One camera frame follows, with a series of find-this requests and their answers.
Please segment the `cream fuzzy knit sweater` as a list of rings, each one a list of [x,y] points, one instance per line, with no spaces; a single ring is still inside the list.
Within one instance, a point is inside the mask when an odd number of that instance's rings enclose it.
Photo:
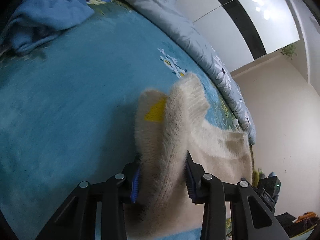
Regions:
[[[168,94],[146,90],[139,98],[135,143],[140,179],[135,204],[125,210],[130,239],[157,239],[199,228],[203,205],[188,196],[187,154],[221,181],[252,180],[248,136],[206,120],[209,103],[199,78],[189,73]]]

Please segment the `clothes pile on floor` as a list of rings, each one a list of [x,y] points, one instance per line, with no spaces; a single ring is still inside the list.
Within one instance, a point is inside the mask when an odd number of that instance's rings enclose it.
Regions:
[[[258,187],[259,180],[267,178],[264,173],[253,171],[253,187]],[[319,217],[314,212],[306,212],[298,218],[288,212],[275,216],[290,238],[303,237],[304,234],[315,231],[312,239],[319,239]]]

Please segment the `teal floral bed sheet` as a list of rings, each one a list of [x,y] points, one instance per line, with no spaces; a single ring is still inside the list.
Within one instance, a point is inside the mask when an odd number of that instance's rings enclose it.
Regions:
[[[232,106],[184,41],[118,2],[25,58],[1,62],[1,211],[34,239],[82,180],[107,179],[135,156],[133,123],[146,88],[199,75],[208,120],[234,128]]]

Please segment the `green hanging plant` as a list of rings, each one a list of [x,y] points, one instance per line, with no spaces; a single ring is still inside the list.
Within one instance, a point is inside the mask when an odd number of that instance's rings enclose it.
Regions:
[[[289,44],[280,49],[281,55],[285,56],[287,59],[293,60],[294,56],[297,56],[296,53],[296,43]]]

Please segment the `white black sliding wardrobe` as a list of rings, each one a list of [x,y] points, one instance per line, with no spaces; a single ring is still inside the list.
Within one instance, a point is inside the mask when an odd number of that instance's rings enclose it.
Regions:
[[[232,72],[299,40],[286,0],[176,0]]]

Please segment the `blue garment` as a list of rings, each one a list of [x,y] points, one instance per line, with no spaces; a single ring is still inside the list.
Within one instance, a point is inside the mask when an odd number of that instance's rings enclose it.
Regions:
[[[23,0],[1,33],[1,46],[27,54],[93,13],[86,0]]]

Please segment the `light blue floral quilt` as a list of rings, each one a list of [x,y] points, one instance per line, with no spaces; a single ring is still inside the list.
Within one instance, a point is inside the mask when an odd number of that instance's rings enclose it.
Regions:
[[[174,40],[207,73],[219,89],[249,143],[256,142],[256,130],[238,84],[213,47],[193,23],[175,7],[175,0],[125,0]]]

